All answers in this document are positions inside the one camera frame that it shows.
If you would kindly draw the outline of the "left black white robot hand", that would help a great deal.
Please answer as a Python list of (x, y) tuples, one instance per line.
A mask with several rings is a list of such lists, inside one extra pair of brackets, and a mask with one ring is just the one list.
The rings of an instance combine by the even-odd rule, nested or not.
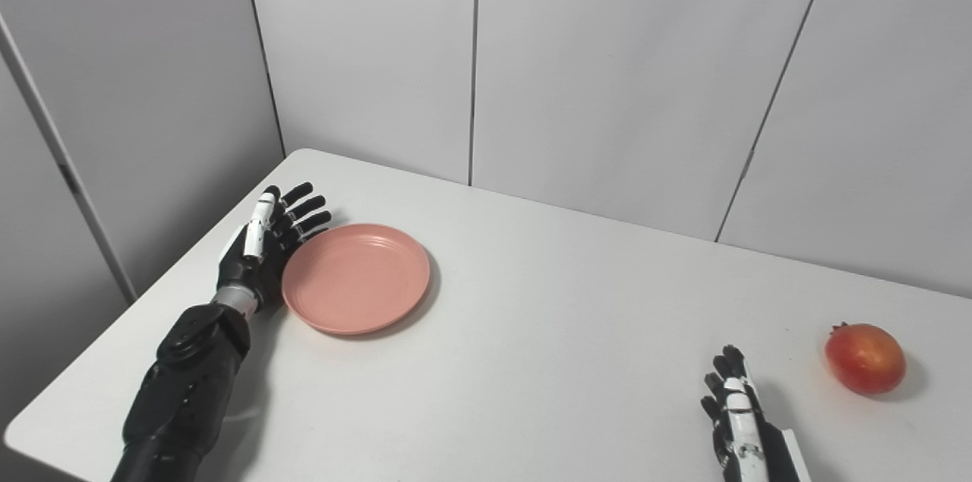
[(282, 300), (282, 272), (292, 255), (327, 230), (327, 200), (312, 182), (282, 192), (264, 189), (250, 219), (226, 245), (218, 266), (214, 302), (252, 317)]

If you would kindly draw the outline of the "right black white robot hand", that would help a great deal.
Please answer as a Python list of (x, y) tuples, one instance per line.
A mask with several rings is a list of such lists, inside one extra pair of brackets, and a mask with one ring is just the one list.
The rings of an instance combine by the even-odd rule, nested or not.
[(726, 345), (704, 377), (702, 410), (712, 422), (712, 444), (725, 481), (809, 481), (791, 429), (768, 422), (742, 351)]

